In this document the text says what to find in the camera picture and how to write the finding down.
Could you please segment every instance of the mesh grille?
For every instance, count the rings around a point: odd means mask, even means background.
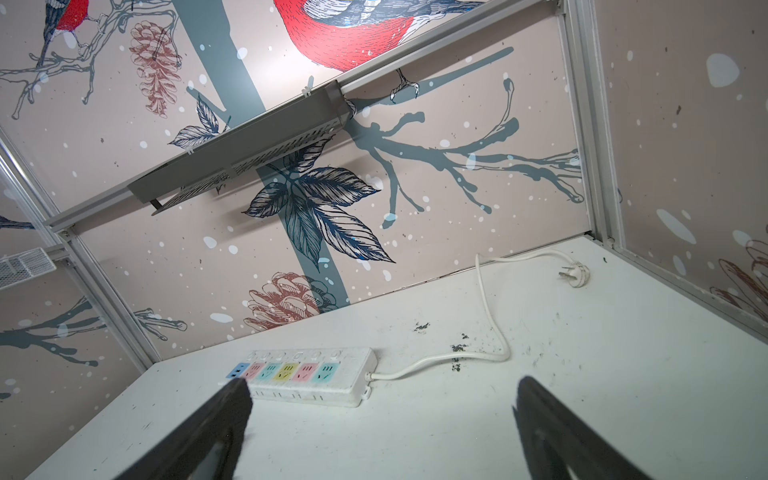
[[[250,158],[249,160],[240,162],[239,164],[235,164],[233,165],[234,173],[237,174],[238,176],[242,175],[248,170],[261,167],[262,165],[268,164],[269,162],[276,160],[277,158],[293,153],[294,151],[297,151],[302,147],[306,147],[308,145],[314,144],[315,142],[322,140],[323,138],[331,134],[334,130],[334,127],[338,125],[341,125],[339,121],[334,121],[329,124],[325,124],[322,127],[318,127],[315,130],[309,131],[304,135],[301,135],[300,137],[296,137],[290,141],[285,142],[284,144],[280,144],[274,148],[270,148],[268,151],[258,154],[257,156]],[[192,197],[196,197],[197,195],[200,195],[204,192],[207,192],[208,190],[218,187],[219,185],[221,185],[222,183],[224,183],[229,179],[230,179],[230,175],[228,173],[219,171],[218,173],[215,173],[209,176],[208,178],[204,178],[203,180],[200,180],[195,184],[191,184],[188,187],[182,187],[181,191],[179,191],[178,194],[174,195],[174,197],[171,198],[168,202],[166,202],[162,208],[158,208],[152,214],[157,215],[158,213],[165,211],[174,205],[178,205],[186,200],[191,199]]]
[[[0,259],[0,290],[56,270],[42,248]]]

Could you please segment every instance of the white tabletop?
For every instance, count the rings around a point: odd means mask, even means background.
[[[530,375],[653,478],[768,478],[768,347],[586,238],[557,248],[586,287],[556,258],[483,267],[511,360],[374,382],[356,409],[254,400],[236,477],[528,478],[511,408]],[[113,478],[252,349],[371,346],[392,372],[460,343],[500,350],[474,271],[158,363],[29,478]]]

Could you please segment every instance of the white power strip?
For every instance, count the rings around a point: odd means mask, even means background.
[[[357,407],[377,363],[370,348],[254,350],[227,378],[245,379],[255,399]]]

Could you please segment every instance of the red bird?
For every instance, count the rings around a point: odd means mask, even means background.
[[[449,13],[482,2],[461,0],[275,0],[293,44],[317,64],[348,71]]]
[[[63,31],[69,31],[74,35],[74,30],[85,19],[93,20],[88,17],[88,0],[45,0],[43,50],[38,59],[38,68],[43,65],[45,52],[48,51],[51,40]]]

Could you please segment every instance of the white cable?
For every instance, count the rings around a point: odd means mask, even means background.
[[[536,257],[542,257],[544,255],[553,255],[555,257],[560,257],[563,260],[568,262],[568,275],[567,277],[570,278],[569,283],[573,287],[580,287],[586,284],[586,282],[589,280],[589,269],[582,265],[581,263],[575,261],[574,259],[570,258],[565,253],[562,253],[560,250],[539,250],[535,251],[533,253],[530,253],[529,255],[521,255],[518,257],[510,257],[510,258],[501,258],[501,257],[486,257],[488,260],[493,262],[521,262],[523,260],[530,260],[531,258]],[[507,339],[504,337],[504,334],[502,334],[501,329],[498,328],[498,325],[496,325],[496,321],[493,320],[493,315],[491,314],[491,309],[488,307],[488,299],[485,297],[485,286],[482,282],[482,275],[480,274],[480,254],[475,254],[475,269],[478,272],[478,285],[480,286],[480,296],[482,298],[482,304],[485,308],[485,315],[488,317],[488,322],[491,324],[491,328],[496,331],[496,335],[498,336],[498,339],[502,342],[502,353],[483,353],[483,352],[451,352],[451,353],[443,353],[442,355],[432,355],[432,356],[426,356],[423,359],[420,359],[418,362],[415,362],[404,369],[400,370],[399,372],[394,373],[370,373],[367,375],[368,380],[396,380],[403,376],[408,375],[411,372],[415,372],[416,370],[423,369],[427,366],[434,365],[435,363],[442,362],[443,360],[448,359],[480,359],[480,360],[488,360],[489,362],[505,362],[509,359],[511,356],[511,350],[509,349],[509,343],[507,343]]]

